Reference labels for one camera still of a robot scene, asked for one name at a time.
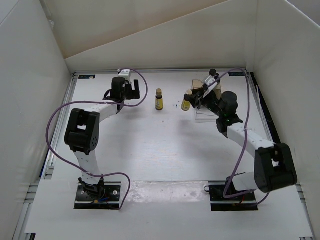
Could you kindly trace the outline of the small yellow-label bottle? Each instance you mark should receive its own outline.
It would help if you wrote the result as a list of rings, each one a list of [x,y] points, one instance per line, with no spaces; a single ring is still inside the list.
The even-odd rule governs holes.
[[[183,111],[188,111],[189,109],[190,109],[190,107],[191,107],[191,103],[186,99],[186,96],[192,96],[192,94],[193,94],[193,92],[192,92],[192,90],[191,89],[188,89],[186,92],[185,92],[185,94],[184,94],[184,96],[183,96],[183,101],[182,101],[182,104],[181,104],[181,109],[183,110]]]
[[[155,94],[155,109],[161,111],[163,109],[163,94],[160,88],[156,89]]]

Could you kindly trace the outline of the tall clear chili bottle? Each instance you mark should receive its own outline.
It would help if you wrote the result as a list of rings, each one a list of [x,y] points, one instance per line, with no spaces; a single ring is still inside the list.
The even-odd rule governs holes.
[[[213,78],[216,76],[216,74],[217,74],[217,71],[215,69],[212,68],[209,70],[209,75],[212,76]]]

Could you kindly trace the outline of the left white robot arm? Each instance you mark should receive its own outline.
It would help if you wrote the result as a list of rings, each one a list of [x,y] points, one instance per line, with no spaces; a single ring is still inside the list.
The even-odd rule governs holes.
[[[98,167],[95,153],[99,142],[100,123],[118,114],[126,100],[138,100],[140,97],[137,79],[130,82],[128,77],[117,76],[111,81],[111,90],[104,96],[104,99],[111,103],[71,110],[64,142],[76,156],[82,171],[79,181],[89,185],[87,194],[93,200],[100,200],[105,194],[105,188],[100,184],[104,177]]]

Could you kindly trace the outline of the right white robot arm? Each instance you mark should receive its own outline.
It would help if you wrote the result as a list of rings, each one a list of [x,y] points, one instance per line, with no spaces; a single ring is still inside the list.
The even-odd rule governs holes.
[[[264,139],[250,130],[248,121],[242,121],[237,115],[238,97],[234,92],[226,91],[217,98],[213,91],[206,93],[202,87],[188,90],[184,100],[194,109],[204,107],[214,113],[218,131],[242,147],[239,158],[249,153],[254,159],[252,172],[238,173],[233,170],[226,179],[223,198],[236,200],[256,190],[267,194],[297,184],[298,176],[290,147]]]

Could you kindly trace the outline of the tiered clear condiment rack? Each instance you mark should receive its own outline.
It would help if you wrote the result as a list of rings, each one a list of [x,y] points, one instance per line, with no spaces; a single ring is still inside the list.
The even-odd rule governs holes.
[[[198,79],[193,79],[192,80],[192,89],[199,89],[201,88],[203,85],[203,83],[198,80]],[[213,92],[215,93],[216,97],[218,99],[221,98],[222,96],[222,87],[221,84],[218,83],[217,86],[215,86],[213,88]],[[218,118],[218,116],[216,114],[214,114],[213,112],[209,111],[208,109],[201,107],[200,109],[195,109],[194,110],[195,113],[195,120],[198,122],[215,122],[216,119]]]

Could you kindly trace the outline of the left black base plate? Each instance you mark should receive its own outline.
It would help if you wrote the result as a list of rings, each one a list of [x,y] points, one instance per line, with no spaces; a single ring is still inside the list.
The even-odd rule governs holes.
[[[104,189],[93,194],[85,191],[79,183],[73,208],[76,210],[116,210],[120,207],[120,182],[105,182]]]

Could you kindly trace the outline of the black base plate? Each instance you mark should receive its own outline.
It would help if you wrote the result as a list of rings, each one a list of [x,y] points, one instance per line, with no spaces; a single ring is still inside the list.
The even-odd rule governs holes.
[[[120,182],[105,182],[104,189],[93,194],[85,191],[79,183],[73,208],[76,210],[116,210],[120,207]]]
[[[244,194],[233,198],[223,197],[223,184],[205,185],[203,190],[209,194],[210,210],[212,212],[245,212],[258,211],[254,193]]]

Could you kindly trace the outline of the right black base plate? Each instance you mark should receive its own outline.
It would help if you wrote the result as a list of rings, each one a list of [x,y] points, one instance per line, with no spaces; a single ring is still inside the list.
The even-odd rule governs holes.
[[[210,210],[212,212],[245,212],[258,211],[254,193],[244,194],[233,198],[223,197],[223,184],[205,185],[203,190],[209,194]]]

